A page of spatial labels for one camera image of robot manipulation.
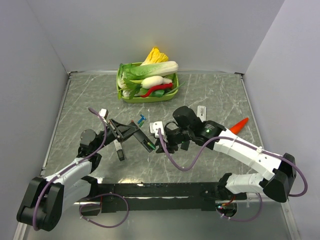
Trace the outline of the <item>white battery cover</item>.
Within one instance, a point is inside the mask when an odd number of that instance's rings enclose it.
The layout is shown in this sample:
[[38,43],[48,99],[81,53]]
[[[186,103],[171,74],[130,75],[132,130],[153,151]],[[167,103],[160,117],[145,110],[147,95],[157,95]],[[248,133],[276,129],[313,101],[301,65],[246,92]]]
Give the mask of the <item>white battery cover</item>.
[[207,108],[203,105],[197,106],[197,117],[200,118],[202,122],[206,121],[207,116]]

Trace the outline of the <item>black battery cover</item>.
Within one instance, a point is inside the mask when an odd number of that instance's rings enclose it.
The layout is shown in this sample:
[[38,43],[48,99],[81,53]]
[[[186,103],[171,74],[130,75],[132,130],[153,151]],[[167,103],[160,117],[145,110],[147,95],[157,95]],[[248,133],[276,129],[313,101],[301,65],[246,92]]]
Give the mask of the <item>black battery cover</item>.
[[184,142],[181,143],[180,149],[184,150],[184,151],[187,151],[189,149],[189,146],[190,146],[190,142],[189,141],[184,141]]

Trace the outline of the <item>black remote control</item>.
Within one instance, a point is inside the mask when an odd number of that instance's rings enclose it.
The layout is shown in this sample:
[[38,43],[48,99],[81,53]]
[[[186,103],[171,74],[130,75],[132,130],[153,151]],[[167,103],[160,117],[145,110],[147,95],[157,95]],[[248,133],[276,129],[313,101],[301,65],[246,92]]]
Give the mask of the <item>black remote control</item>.
[[152,149],[148,146],[148,142],[153,142],[148,138],[148,136],[141,130],[141,128],[132,120],[129,124],[130,126],[134,127],[136,131],[134,132],[133,136],[138,140],[138,142],[149,152],[151,153],[155,149]]

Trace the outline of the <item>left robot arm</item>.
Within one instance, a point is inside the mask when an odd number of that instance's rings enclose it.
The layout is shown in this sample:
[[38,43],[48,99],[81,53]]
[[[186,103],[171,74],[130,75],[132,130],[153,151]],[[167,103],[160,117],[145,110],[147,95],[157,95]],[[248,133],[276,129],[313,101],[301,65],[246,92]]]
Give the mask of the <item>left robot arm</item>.
[[116,141],[122,143],[135,135],[140,128],[131,122],[121,124],[113,119],[103,122],[104,129],[96,133],[86,129],[81,133],[76,158],[60,171],[47,176],[33,178],[27,187],[16,219],[35,230],[51,231],[59,222],[62,213],[81,199],[93,201],[103,199],[97,179],[91,177],[102,159],[100,149]]

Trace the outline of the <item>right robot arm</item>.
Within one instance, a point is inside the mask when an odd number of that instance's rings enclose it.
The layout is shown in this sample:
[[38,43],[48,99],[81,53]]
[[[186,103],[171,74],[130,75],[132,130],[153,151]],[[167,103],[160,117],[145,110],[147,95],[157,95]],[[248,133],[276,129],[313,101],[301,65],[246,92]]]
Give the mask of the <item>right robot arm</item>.
[[161,121],[149,125],[150,133],[156,138],[157,153],[171,155],[178,150],[180,144],[192,141],[202,148],[230,156],[255,170],[251,174],[224,174],[218,187],[218,193],[223,199],[242,193],[263,193],[279,203],[288,200],[297,176],[293,155],[266,151],[239,138],[215,121],[202,121],[187,106],[177,108],[172,115],[175,129],[169,129]]

